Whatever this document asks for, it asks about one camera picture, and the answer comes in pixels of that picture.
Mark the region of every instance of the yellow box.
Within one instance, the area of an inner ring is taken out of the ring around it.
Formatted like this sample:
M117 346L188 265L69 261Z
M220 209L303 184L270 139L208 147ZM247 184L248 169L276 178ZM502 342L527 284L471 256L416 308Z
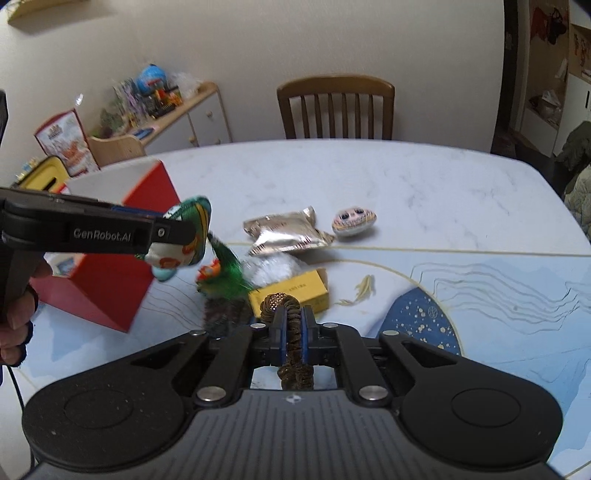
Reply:
M274 283L260 290L253 290L248 294L252 311L256 318L261 316L261 303L272 293L286 293L295 297L300 305L310 305L314 313L323 312L329 307L329 291L326 270L319 268L303 273L279 283Z

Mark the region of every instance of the black cable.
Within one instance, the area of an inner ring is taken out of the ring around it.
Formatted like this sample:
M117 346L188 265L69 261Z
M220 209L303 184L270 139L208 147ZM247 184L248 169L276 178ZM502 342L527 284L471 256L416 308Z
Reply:
M7 365L7 368L8 368L8 375L10 375L10 379L12 380L12 384L14 385L14 390L17 392L18 402L21 405L21 412L24 412L25 411L25 403L22 400L21 389L18 388L17 378L14 376L14 372L12 371L12 367L9 367ZM35 456L33 455L33 449L31 448L30 445L29 445L29 452L31 454L31 463L29 464L29 473L31 473L31 471L35 468Z

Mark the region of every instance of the red and white box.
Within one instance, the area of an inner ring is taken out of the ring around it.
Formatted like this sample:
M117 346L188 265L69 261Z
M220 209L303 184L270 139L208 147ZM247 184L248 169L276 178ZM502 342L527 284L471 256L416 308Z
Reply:
M160 160L116 163L68 182L72 195L166 212L180 203ZM127 332L153 281L151 267L133 255L56 254L74 258L66 275L33 279L42 302L106 327Z

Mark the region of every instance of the gold foil bag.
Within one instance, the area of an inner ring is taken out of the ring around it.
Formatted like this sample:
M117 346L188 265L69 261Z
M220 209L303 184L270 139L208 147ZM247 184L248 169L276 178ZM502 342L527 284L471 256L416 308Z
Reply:
M328 247L333 235L320 232L312 207L300 212L267 215L244 222L244 231L256 241L249 255L268 255L276 252L297 252Z

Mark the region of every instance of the wooden chair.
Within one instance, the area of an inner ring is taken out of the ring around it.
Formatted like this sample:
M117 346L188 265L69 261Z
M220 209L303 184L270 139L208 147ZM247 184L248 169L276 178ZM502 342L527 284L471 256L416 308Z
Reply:
M103 140L89 137L88 148L92 152L99 167L106 167L132 158L145 157L146 152L142 142L133 135L124 135Z
M316 135L323 138L322 113L320 95L328 96L329 135L336 138L335 104L333 95L341 95L341 111L343 120L343 138L349 138L349 111L347 94L355 95L355 138L361 138L361 100L360 95L368 95L368 137L374 138L374 96L384 99L382 111L382 140L392 140L394 124L394 85L375 77L365 75L325 75L292 80L277 89L277 100L283 119L286 138L296 138L291 98L300 97L301 115L304 136L310 138L310 121L306 96L314 96L314 116L316 118Z

